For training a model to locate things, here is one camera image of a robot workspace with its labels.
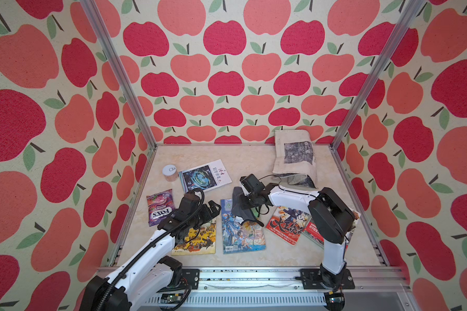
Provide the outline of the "grey green microfibre cloth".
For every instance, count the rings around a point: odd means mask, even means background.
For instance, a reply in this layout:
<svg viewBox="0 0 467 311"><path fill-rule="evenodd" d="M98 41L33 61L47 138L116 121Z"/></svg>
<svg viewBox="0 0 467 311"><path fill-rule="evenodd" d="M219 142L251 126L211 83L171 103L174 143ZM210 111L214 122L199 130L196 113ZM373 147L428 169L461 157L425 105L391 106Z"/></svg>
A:
<svg viewBox="0 0 467 311"><path fill-rule="evenodd" d="M261 227L264 226L264 224L254 216L250 202L241 187L234 187L232 192L232 215L235 216L236 220L240 221L241 225L251 223L258 224Z"/></svg>

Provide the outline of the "blue robot sunflower magazine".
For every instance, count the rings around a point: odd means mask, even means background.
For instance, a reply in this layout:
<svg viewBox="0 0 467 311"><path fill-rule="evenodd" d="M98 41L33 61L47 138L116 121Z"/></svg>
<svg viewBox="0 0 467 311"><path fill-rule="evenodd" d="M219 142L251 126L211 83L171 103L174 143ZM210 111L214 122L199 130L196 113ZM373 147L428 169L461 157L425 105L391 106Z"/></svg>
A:
<svg viewBox="0 0 467 311"><path fill-rule="evenodd" d="M263 228L252 222L242 224L241 217L232 213L232 199L221 200L223 253L263 251L266 241Z"/></svg>

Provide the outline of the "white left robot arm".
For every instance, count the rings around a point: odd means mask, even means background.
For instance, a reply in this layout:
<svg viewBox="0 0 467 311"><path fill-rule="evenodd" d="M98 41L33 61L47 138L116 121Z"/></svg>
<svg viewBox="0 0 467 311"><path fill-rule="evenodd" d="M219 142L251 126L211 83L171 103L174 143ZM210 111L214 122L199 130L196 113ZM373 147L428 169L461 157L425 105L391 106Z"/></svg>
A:
<svg viewBox="0 0 467 311"><path fill-rule="evenodd" d="M182 276L182 263L168 254L190 229L200 229L220 215L221 206L204 199L201 189L186 192L144 247L106 277L96 275L86 285L80 309L138 310L154 294L168 304L166 310L180 308L193 287Z"/></svg>

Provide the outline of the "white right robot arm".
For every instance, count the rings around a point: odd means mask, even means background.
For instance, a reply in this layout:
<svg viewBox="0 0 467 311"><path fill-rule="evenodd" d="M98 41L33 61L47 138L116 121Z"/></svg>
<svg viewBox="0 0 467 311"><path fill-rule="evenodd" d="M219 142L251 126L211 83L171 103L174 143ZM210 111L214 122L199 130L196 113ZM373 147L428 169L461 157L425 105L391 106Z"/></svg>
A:
<svg viewBox="0 0 467 311"><path fill-rule="evenodd" d="M311 215L324 239L324 259L316 280L326 289L340 288L346 272L346 234L352 228L355 214L336 192L328 187L296 190L276 183L264 185L259 180L255 180L254 185L248 181L241 184L252 207L283 206Z"/></svg>

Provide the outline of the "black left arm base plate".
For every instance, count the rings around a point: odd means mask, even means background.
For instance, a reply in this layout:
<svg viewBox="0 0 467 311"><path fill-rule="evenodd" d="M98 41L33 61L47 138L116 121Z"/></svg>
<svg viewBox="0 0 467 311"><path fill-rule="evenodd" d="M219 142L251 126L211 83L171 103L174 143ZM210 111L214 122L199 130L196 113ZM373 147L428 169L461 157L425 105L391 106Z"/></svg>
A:
<svg viewBox="0 0 467 311"><path fill-rule="evenodd" d="M183 268L178 287L179 290L185 289L187 286L190 286L192 290L197 290L200 272L199 269Z"/></svg>

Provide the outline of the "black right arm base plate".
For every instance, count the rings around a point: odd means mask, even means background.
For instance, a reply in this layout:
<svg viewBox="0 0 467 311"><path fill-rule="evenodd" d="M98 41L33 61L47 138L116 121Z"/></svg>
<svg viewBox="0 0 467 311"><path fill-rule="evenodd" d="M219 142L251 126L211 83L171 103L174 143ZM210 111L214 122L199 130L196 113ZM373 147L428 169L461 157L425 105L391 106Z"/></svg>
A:
<svg viewBox="0 0 467 311"><path fill-rule="evenodd" d="M350 270L344 268L334 275L326 269L301 269L296 280L301 281L305 290L353 290L355 284Z"/></svg>

